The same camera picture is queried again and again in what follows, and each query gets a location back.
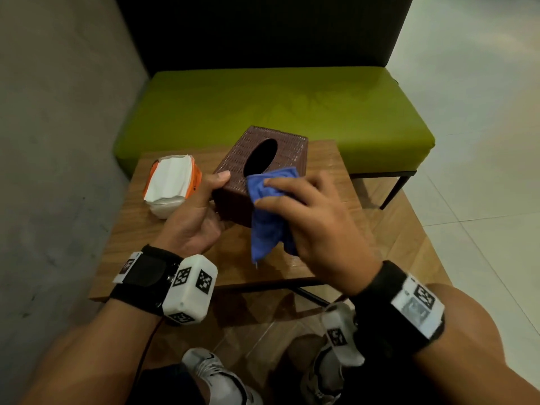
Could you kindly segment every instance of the wooden table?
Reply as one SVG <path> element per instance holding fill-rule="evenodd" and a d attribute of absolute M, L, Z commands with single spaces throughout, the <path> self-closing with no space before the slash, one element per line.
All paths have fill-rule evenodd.
<path fill-rule="evenodd" d="M 212 173 L 229 149 L 230 147 L 221 146 L 142 155 L 93 279 L 89 293 L 91 300 L 108 299 L 114 285 L 112 279 L 118 274 L 130 254 L 150 243 L 163 226 L 163 221 L 152 215 L 143 201 L 143 189 L 152 163 L 162 156 L 190 154 L 195 158 L 196 164 L 203 173 Z M 362 211 L 338 147 L 332 140 L 309 142 L 307 173 L 319 170 L 327 170 L 330 173 L 341 201 L 347 206 L 356 225 L 368 239 L 368 243 L 372 245 L 376 253 L 379 253 L 369 222 Z M 216 288 L 254 291 L 320 284 L 298 257 L 290 256 L 283 251 L 282 244 L 274 248 L 256 268 L 251 263 L 250 229 L 239 225 L 234 225 L 223 232 L 220 240 L 206 252 L 205 256 L 218 267 Z"/>

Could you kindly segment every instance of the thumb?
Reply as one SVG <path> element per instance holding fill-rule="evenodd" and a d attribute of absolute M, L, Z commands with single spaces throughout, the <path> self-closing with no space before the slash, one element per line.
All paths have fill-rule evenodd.
<path fill-rule="evenodd" d="M 224 170 L 214 175 L 203 175 L 202 181 L 190 197 L 194 207 L 206 207 L 212 196 L 212 190 L 224 187 L 231 178 L 231 172 Z"/>

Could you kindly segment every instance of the gray wall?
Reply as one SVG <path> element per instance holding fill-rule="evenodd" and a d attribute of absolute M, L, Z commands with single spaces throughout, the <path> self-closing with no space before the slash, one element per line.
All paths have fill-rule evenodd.
<path fill-rule="evenodd" d="M 114 0 L 0 0 L 0 396 L 87 321 L 127 185 L 112 145 L 146 73 Z"/>

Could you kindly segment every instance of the blue cloth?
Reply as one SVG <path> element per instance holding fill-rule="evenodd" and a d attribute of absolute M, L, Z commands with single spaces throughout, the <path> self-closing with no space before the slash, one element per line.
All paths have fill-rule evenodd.
<path fill-rule="evenodd" d="M 260 175 L 247 176 L 247 191 L 253 203 L 261 197 L 285 194 L 264 185 L 264 180 L 269 177 L 298 177 L 298 172 L 295 167 L 286 167 Z M 251 217 L 251 261 L 256 263 L 264 258 L 280 241 L 283 242 L 283 248 L 287 253 L 298 256 L 287 221 L 275 213 L 255 209 Z"/>

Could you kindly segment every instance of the white sneaker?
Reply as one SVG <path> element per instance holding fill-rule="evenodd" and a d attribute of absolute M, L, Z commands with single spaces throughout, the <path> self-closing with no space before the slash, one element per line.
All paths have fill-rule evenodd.
<path fill-rule="evenodd" d="M 205 348 L 191 348 L 182 357 L 186 368 L 210 388 L 209 405 L 263 405 L 261 396 L 225 369 L 218 357 Z"/>
<path fill-rule="evenodd" d="M 343 386 L 341 365 L 338 365 L 339 361 L 337 357 L 335 358 L 335 361 L 331 361 L 332 365 L 329 365 L 328 361 L 323 362 L 326 355 L 335 356 L 332 351 L 332 345 L 329 342 L 327 342 L 315 356 L 300 382 L 300 392 L 308 405 L 332 405 L 341 396 Z M 325 366 L 331 366 L 333 369 L 324 369 Z M 334 380 L 341 380 L 338 381 L 338 384 L 341 385 L 341 387 L 336 389 L 325 388 L 323 378 L 328 375 L 333 375 Z"/>

